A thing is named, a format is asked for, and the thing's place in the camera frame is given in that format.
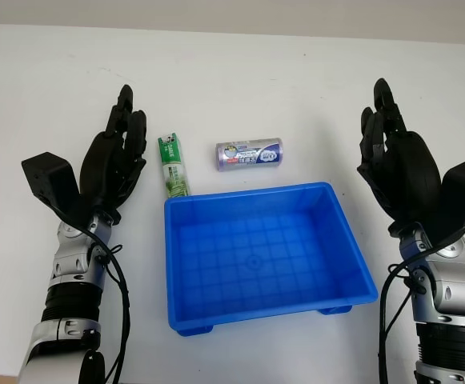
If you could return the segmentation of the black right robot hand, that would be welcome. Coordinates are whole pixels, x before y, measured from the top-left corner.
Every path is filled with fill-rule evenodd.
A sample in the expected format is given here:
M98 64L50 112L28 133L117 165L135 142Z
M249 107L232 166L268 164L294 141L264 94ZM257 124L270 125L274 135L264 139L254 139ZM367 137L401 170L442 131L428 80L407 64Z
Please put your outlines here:
M437 207L441 179L422 137L408 130L384 78L374 85L375 109L361 115L361 164L357 171L393 222L391 236L422 224Z

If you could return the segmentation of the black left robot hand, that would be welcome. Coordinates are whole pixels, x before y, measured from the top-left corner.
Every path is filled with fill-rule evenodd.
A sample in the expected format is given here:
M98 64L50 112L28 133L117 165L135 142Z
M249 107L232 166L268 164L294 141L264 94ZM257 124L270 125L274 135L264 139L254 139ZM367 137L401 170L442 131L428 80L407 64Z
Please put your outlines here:
M82 163L80 194L93 212L120 223L118 208L134 190L146 159L146 114L133 110L133 90L124 85L106 129L98 133Z

